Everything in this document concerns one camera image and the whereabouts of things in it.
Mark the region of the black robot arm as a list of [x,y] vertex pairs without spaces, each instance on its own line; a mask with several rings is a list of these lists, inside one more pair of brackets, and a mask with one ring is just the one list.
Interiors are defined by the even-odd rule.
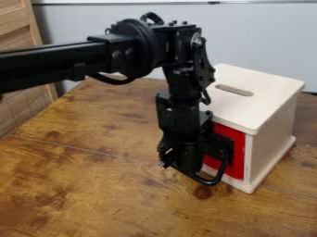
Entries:
[[190,177],[203,165],[203,125],[210,112],[207,87],[215,69],[209,63],[202,30],[187,22],[165,22],[152,12],[112,24],[84,42],[0,52],[0,97],[56,81],[91,77],[123,85],[160,68],[169,90],[156,95],[159,162]]

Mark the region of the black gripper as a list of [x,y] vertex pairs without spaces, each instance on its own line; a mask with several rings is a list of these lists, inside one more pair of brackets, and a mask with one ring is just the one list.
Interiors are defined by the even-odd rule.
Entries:
[[183,169],[194,175],[202,168],[203,155],[197,144],[202,126],[213,113],[199,109],[201,98],[175,100],[167,92],[156,94],[158,126],[163,132],[158,143],[159,165],[181,168],[185,146]]

